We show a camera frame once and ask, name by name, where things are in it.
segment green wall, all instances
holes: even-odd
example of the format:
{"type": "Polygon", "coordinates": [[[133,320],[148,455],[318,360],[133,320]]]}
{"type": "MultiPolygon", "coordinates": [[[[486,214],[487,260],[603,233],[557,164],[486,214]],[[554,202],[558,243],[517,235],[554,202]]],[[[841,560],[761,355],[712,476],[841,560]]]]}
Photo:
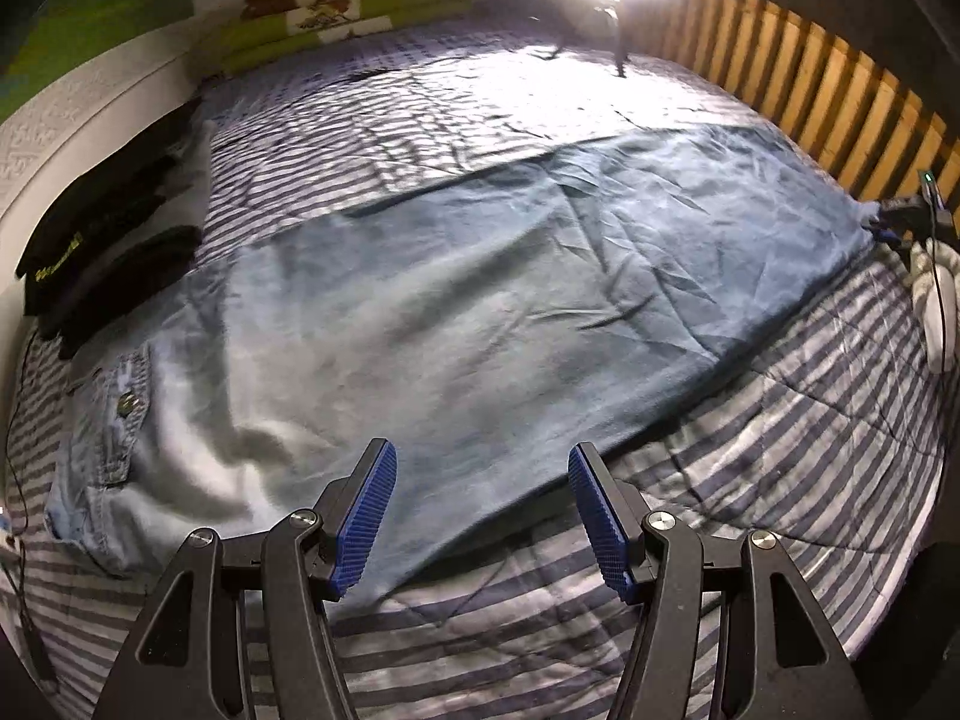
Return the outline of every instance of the green wall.
{"type": "Polygon", "coordinates": [[[0,76],[0,122],[83,62],[193,15],[190,0],[49,0],[0,76]]]}

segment light blue denim fabric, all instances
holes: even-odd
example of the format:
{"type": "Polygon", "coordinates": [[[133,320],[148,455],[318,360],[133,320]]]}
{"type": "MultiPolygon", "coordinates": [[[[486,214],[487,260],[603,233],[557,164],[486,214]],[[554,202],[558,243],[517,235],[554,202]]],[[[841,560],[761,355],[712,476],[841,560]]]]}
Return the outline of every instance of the light blue denim fabric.
{"type": "Polygon", "coordinates": [[[193,528],[270,528],[387,437],[397,488],[340,606],[366,605],[560,482],[574,442],[733,375],[870,247],[874,210],[772,132],[699,127],[306,221],[80,351],[48,526],[157,573],[193,528]]]}

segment bed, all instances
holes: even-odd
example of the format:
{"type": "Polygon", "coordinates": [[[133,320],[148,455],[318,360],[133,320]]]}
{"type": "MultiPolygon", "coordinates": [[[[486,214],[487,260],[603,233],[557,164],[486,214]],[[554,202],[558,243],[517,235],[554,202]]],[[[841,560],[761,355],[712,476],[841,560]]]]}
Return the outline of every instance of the bed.
{"type": "MultiPolygon", "coordinates": [[[[635,57],[622,82],[606,52],[570,49],[547,60],[552,50],[552,36],[535,23],[468,20],[288,57],[212,86],[203,105],[218,125],[214,189],[197,266],[309,218],[561,143],[634,127],[772,127],[670,62],[635,57]],[[547,68],[555,83],[586,91],[544,105],[547,68]],[[635,93],[624,95],[623,83],[635,93]],[[289,170],[261,170],[256,180],[244,172],[268,159],[258,149],[280,112],[326,123],[314,154],[323,160],[304,157],[323,189],[296,203],[289,170]],[[380,160],[357,180],[349,162],[356,143],[344,138],[352,131],[385,133],[375,145],[395,143],[404,158],[380,160]]],[[[944,425],[956,423],[957,378],[928,373],[904,276],[899,260],[878,248],[721,391],[611,459],[614,475],[639,485],[651,507],[707,533],[777,533],[850,655],[882,618],[920,545],[944,461],[944,425]]],[[[65,716],[88,717],[150,581],[91,572],[45,529],[65,383],[56,346],[30,341],[8,454],[30,517],[27,598],[59,674],[53,700],[65,716]]],[[[7,500],[22,522],[16,492],[7,500]]],[[[256,599],[250,610],[257,716],[269,718],[277,714],[256,599]]],[[[704,597],[691,718],[709,710],[718,620],[716,599],[704,597]]],[[[559,490],[455,544],[375,608],[342,615],[334,632],[361,717],[587,720],[606,714],[636,624],[635,610],[603,585],[559,490]]]]}

